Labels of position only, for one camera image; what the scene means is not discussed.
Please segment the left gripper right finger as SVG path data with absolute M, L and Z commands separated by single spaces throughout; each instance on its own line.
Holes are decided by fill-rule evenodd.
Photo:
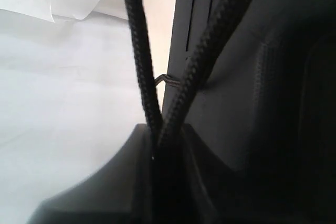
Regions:
M 227 135 L 234 170 L 190 125 L 168 123 L 161 145 L 182 141 L 200 217 L 210 223 L 335 223 L 335 126 L 274 123 Z

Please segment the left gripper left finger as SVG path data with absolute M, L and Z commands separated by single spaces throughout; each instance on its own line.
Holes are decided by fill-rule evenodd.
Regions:
M 29 223 L 152 223 L 152 144 L 145 124 L 100 170 L 43 201 Z

